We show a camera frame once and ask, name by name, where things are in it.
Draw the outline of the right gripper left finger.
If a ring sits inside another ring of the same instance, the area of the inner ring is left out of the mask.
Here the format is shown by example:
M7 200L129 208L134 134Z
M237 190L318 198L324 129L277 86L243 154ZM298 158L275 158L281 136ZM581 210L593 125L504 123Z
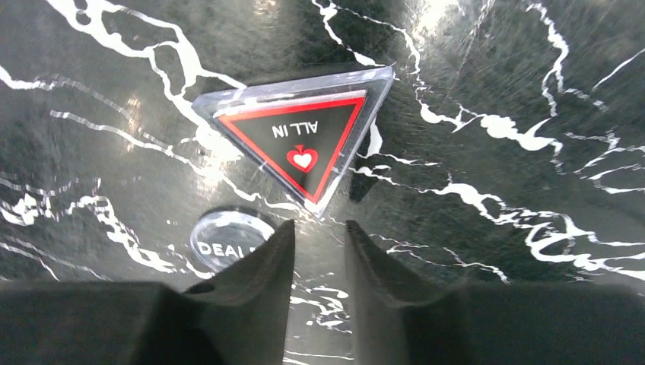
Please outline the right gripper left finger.
M280 364L294 222L184 292L158 282L4 281L3 364Z

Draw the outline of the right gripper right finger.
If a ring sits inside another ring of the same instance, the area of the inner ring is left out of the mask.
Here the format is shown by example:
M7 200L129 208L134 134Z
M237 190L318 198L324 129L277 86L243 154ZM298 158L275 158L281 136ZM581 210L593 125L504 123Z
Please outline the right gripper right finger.
M345 234L359 364L642 364L644 299L607 284L438 285Z

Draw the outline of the clear dealer button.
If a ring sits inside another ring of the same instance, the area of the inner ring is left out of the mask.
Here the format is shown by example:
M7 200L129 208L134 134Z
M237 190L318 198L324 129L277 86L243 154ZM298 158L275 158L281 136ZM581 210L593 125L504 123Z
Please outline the clear dealer button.
M225 205L199 217L189 243L202 264L220 272L254 252L277 227L270 217L255 209Z

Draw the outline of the triangular red black token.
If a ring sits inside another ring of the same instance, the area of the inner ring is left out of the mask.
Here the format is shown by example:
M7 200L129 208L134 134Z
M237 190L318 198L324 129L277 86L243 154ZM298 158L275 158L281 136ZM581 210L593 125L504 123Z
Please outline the triangular red black token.
M393 81L382 66L204 93L192 109L320 217Z

